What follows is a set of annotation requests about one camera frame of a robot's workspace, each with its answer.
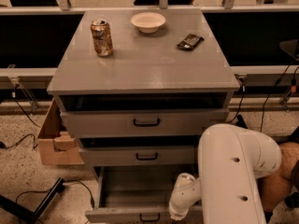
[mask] drawer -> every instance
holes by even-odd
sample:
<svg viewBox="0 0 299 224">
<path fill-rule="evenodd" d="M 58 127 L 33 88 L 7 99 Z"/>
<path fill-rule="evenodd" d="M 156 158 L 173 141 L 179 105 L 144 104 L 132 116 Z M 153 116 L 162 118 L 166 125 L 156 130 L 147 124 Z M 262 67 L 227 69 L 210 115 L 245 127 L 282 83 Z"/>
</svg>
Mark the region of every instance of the drawer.
<svg viewBox="0 0 299 224">
<path fill-rule="evenodd" d="M 62 112 L 72 137 L 124 137 L 152 135 L 200 135 L 209 126 L 223 122 L 228 109 L 178 112 Z"/>
<path fill-rule="evenodd" d="M 98 169 L 99 200 L 86 212 L 91 223 L 171 222 L 168 203 L 180 173 L 197 173 L 195 165 L 105 167 Z M 202 208 L 196 203 L 186 216 L 202 220 Z"/>
<path fill-rule="evenodd" d="M 125 166 L 196 163 L 199 136 L 79 139 L 86 165 Z"/>
</svg>

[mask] cabinet top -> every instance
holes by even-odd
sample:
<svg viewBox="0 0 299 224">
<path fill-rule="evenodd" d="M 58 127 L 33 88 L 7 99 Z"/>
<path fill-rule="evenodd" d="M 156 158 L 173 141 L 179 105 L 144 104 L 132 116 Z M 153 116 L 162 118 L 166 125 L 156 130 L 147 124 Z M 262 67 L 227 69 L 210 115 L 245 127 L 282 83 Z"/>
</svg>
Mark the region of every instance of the cabinet top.
<svg viewBox="0 0 299 224">
<path fill-rule="evenodd" d="M 131 24 L 140 12 L 165 16 L 153 34 Z M 111 28 L 113 53 L 98 57 L 91 23 L 105 19 Z M 205 41 L 193 51 L 177 49 L 188 34 Z M 85 12 L 48 92 L 53 95 L 236 91 L 239 85 L 199 8 L 101 9 Z"/>
</svg>

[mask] soda can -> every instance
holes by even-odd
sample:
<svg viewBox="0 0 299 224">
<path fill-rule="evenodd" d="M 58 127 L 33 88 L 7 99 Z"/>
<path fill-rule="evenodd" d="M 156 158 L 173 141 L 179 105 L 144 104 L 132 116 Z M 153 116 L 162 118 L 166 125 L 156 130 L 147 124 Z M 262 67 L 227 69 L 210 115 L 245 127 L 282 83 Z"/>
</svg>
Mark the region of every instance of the soda can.
<svg viewBox="0 0 299 224">
<path fill-rule="evenodd" d="M 113 52 L 110 25 L 103 19 L 97 19 L 91 25 L 94 50 L 100 57 L 105 57 Z"/>
</svg>

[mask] black handle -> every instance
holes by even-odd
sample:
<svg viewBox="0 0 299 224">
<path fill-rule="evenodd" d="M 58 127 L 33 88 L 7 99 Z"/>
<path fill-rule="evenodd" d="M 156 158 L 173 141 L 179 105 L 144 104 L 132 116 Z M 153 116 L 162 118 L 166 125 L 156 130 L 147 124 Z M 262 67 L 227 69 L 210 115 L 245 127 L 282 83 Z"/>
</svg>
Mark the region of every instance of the black handle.
<svg viewBox="0 0 299 224">
<path fill-rule="evenodd" d="M 158 153 L 155 153 L 155 156 L 152 157 L 152 158 L 141 158 L 141 157 L 139 156 L 139 154 L 136 153 L 136 158 L 137 158 L 139 161 L 155 161 L 155 160 L 158 159 Z"/>
<path fill-rule="evenodd" d="M 143 223 L 145 222 L 157 222 L 160 220 L 160 213 L 158 213 L 158 217 L 156 219 L 149 219 L 149 220 L 145 220 L 142 218 L 142 214 L 140 214 L 140 221 L 142 221 Z"/>
<path fill-rule="evenodd" d="M 138 123 L 136 119 L 133 119 L 133 124 L 136 127 L 155 127 L 155 126 L 158 126 L 160 124 L 160 119 L 157 118 L 155 123 Z"/>
</svg>

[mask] black stand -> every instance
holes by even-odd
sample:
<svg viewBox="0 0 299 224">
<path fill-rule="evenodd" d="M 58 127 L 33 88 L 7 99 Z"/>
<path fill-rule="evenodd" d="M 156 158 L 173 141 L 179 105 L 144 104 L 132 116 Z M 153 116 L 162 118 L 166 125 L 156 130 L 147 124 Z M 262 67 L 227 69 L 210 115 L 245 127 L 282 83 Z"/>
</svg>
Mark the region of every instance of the black stand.
<svg viewBox="0 0 299 224">
<path fill-rule="evenodd" d="M 46 209 L 50 201 L 53 199 L 57 192 L 62 192 L 64 190 L 63 186 L 64 180 L 59 178 L 54 186 L 51 188 L 47 196 L 37 207 L 35 212 L 28 210 L 27 208 L 12 202 L 10 199 L 7 199 L 0 195 L 0 207 L 8 211 L 12 215 L 26 221 L 27 224 L 34 224 L 39 219 L 40 215 Z"/>
</svg>

